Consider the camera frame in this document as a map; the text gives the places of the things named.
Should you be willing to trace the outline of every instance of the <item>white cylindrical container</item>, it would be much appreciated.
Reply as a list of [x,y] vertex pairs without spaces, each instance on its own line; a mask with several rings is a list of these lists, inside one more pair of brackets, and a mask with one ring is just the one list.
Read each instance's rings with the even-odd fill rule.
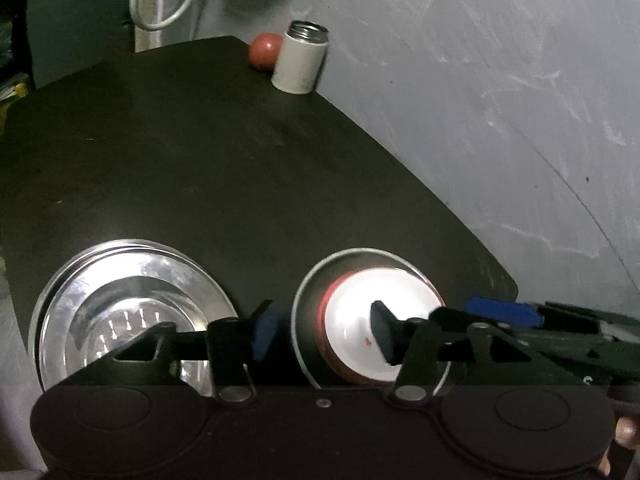
[[271,82],[289,94],[308,94],[329,46],[329,32],[311,22],[291,22],[280,47]]

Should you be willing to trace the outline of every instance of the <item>black table surface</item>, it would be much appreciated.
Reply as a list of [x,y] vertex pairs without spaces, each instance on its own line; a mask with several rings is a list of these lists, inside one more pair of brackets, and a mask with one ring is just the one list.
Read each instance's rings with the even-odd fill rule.
[[18,324],[80,251],[144,238],[190,256],[241,314],[292,300],[334,251],[417,266],[449,306],[517,287],[462,222],[318,94],[293,96],[215,38],[131,54],[18,101],[0,145],[0,232]]

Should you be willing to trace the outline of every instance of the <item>gray wall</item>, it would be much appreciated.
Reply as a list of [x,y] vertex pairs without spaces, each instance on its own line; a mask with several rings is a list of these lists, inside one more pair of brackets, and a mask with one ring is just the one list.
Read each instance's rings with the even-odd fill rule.
[[640,316],[640,0],[200,0],[164,42],[326,25],[319,92],[434,191],[520,299]]

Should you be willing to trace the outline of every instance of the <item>red ball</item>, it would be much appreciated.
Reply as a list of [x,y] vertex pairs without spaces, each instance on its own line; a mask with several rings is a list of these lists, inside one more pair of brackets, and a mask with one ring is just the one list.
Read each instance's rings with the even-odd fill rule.
[[281,35],[273,32],[259,34],[249,45],[249,65],[260,72],[273,72],[281,45]]

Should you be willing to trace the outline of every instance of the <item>metal rivet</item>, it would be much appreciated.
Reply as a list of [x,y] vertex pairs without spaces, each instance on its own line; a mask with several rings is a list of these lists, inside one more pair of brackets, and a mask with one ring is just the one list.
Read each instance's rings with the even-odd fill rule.
[[400,386],[394,393],[398,399],[405,402],[420,402],[427,396],[427,391],[423,387],[413,384]]
[[226,402],[245,402],[251,398],[251,390],[245,386],[226,386],[218,396]]

